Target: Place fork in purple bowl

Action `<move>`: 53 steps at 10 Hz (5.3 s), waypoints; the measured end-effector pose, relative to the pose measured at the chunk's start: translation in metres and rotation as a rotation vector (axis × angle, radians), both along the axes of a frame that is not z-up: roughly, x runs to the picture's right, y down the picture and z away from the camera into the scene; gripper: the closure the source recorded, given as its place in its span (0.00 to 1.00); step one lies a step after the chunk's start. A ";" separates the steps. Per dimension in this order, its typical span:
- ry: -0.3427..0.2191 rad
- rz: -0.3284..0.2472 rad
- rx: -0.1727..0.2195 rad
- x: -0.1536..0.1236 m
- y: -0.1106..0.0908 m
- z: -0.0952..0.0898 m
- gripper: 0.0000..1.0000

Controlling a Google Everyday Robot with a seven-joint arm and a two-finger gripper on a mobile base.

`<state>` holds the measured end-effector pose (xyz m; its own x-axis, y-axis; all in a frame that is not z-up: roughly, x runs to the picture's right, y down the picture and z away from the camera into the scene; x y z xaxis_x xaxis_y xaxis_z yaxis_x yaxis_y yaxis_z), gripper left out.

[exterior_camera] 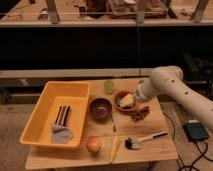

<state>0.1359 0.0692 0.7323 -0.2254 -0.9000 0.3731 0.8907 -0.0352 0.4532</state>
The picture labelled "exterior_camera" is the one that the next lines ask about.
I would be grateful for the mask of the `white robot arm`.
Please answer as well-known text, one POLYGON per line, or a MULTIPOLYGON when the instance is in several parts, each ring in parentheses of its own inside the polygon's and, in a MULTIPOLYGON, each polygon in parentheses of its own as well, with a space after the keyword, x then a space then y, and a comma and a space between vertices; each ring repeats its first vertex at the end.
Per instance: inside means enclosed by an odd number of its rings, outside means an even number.
POLYGON ((166 94, 181 104, 213 133, 213 101, 195 92, 183 81, 183 71, 177 66, 154 68, 148 80, 137 85, 133 97, 140 103, 159 94, 166 94))

